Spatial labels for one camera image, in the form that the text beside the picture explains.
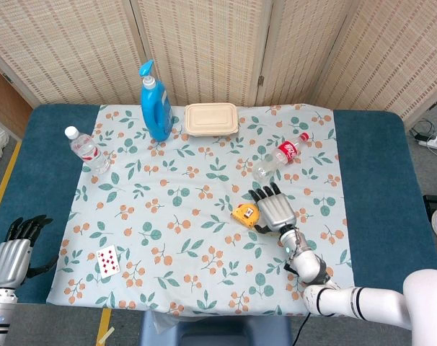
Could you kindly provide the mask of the yellow tape measure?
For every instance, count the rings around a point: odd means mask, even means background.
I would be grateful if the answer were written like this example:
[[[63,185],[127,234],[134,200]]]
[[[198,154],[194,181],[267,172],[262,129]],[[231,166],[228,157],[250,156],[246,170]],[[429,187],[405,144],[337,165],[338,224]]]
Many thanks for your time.
[[[260,219],[260,211],[255,204],[239,204],[232,212],[231,217],[243,226],[252,229]]]

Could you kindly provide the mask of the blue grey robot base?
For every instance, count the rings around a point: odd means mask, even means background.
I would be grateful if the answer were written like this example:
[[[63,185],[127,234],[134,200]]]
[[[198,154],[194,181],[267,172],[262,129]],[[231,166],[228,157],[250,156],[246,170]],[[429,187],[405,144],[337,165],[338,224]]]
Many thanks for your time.
[[[176,317],[147,311],[138,346],[292,346],[284,316]]]

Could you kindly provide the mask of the woven bamboo folding screen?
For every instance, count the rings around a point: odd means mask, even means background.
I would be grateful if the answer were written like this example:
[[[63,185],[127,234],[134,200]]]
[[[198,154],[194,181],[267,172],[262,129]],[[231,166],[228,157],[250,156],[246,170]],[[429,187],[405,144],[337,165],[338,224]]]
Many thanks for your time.
[[[437,0],[0,0],[0,65],[32,105],[135,104],[147,60],[174,105],[410,123],[437,100]]]

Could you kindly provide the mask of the brown wooden panel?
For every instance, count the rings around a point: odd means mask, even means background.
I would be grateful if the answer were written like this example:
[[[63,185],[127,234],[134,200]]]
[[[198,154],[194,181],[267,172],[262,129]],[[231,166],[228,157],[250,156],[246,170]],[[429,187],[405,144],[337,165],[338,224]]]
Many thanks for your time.
[[[23,139],[31,113],[31,106],[0,74],[0,123]]]

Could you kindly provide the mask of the floral patterned tablecloth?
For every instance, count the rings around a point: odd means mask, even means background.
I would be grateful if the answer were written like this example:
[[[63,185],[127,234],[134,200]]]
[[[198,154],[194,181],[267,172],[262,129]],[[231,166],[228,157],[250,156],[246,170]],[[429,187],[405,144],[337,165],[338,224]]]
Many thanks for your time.
[[[331,110],[241,108],[237,133],[201,138],[187,134],[181,107],[173,113],[169,139],[157,142],[139,106],[100,108],[92,137],[110,169],[81,171],[48,303],[175,316],[304,313],[304,285],[285,271],[278,236],[231,217],[260,186],[255,165],[303,132],[307,146],[272,181],[327,273],[354,284]],[[97,251],[111,245],[120,272],[101,278]]]

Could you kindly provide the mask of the blue detergent pump bottle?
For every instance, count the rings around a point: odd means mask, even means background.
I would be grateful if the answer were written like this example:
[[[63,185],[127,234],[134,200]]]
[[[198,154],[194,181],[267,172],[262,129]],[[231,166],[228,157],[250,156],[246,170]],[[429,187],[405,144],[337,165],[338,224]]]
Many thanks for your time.
[[[150,136],[158,142],[169,138],[173,113],[164,84],[151,73],[154,61],[149,60],[139,69],[142,78],[141,110]]]

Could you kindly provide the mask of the empty cola bottle red label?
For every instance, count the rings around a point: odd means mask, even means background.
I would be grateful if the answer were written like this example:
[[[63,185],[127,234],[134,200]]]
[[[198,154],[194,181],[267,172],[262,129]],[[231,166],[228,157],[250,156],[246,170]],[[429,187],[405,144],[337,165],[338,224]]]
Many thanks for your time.
[[[309,135],[306,132],[298,137],[283,141],[260,163],[256,164],[252,175],[260,183],[267,182],[272,175],[282,169],[287,163],[300,155],[301,149],[306,145]]]

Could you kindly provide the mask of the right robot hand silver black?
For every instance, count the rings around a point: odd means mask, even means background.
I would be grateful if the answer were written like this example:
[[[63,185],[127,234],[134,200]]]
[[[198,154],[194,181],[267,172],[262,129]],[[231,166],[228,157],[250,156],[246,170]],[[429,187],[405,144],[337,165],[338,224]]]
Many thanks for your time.
[[[288,198],[281,192],[276,183],[271,182],[269,186],[248,190],[252,199],[257,204],[260,218],[265,225],[255,224],[257,233],[266,234],[279,232],[285,234],[291,229],[296,229],[296,217]]]

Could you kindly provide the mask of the black box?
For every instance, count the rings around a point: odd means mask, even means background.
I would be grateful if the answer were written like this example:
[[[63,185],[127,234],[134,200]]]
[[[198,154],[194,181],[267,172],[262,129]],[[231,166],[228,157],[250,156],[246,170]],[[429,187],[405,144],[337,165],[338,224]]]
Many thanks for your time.
[[[437,195],[424,195],[423,202],[428,218],[437,210]]]

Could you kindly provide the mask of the clear water bottle white cap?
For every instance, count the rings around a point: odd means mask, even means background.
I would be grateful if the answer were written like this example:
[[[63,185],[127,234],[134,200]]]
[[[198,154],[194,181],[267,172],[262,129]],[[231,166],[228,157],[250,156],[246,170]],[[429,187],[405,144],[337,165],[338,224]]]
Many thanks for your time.
[[[71,150],[96,174],[105,173],[110,162],[102,153],[92,137],[81,133],[76,127],[68,126],[65,135],[69,139]]]

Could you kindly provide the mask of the teal felt table cover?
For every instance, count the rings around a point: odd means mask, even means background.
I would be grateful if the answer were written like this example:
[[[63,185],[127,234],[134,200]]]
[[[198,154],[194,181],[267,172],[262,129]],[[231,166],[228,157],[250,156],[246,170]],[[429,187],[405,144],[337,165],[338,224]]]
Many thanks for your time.
[[[102,106],[43,105],[31,115],[0,207],[0,243],[15,218],[52,218],[35,242],[32,267],[45,265],[55,255],[59,260],[76,185],[88,167],[71,150],[65,129],[74,126],[92,137]],[[390,112],[332,113],[354,278],[351,287],[401,291],[410,273],[437,268],[402,121]],[[28,303],[48,303],[57,264],[24,281],[18,296]]]

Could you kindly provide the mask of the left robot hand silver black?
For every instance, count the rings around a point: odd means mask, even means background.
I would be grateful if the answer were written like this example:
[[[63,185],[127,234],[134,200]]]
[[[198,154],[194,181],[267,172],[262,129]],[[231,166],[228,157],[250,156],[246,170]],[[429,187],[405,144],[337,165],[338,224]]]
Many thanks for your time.
[[[15,220],[0,243],[0,288],[16,290],[28,278],[51,270],[58,261],[58,255],[45,265],[31,267],[32,250],[44,226],[53,222],[46,215],[38,215],[31,219]]]

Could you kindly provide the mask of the nine of diamonds playing card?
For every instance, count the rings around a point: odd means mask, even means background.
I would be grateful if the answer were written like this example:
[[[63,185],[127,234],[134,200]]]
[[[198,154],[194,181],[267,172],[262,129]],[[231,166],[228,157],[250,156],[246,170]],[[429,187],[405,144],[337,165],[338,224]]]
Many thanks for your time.
[[[118,256],[114,245],[97,251],[97,263],[101,278],[108,278],[120,272]]]

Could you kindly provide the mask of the beige lidded lunch box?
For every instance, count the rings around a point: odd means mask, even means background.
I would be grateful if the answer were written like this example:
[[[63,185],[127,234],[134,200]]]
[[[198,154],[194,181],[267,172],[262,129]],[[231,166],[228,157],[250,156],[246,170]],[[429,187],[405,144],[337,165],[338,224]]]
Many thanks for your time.
[[[232,103],[196,103],[185,107],[185,130],[191,136],[228,136],[237,133],[238,127],[238,111]]]

